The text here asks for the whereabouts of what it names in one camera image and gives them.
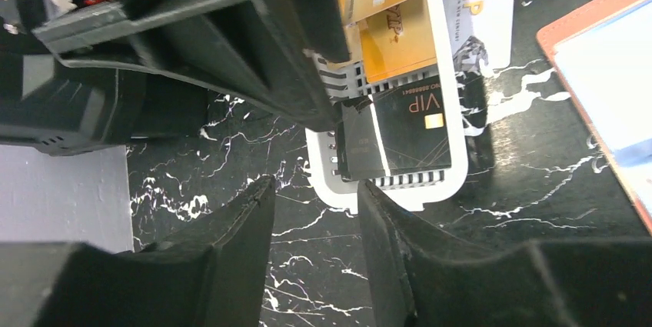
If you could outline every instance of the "black marble surface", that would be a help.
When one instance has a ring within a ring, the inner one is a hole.
[[[487,124],[467,128],[467,184],[419,215],[496,250],[531,238],[647,234],[535,40],[588,1],[514,0],[511,67],[474,81],[483,82]],[[310,187],[303,129],[228,96],[215,96],[210,114],[201,138],[128,148],[136,249],[274,175],[260,324],[373,326],[357,220]]]

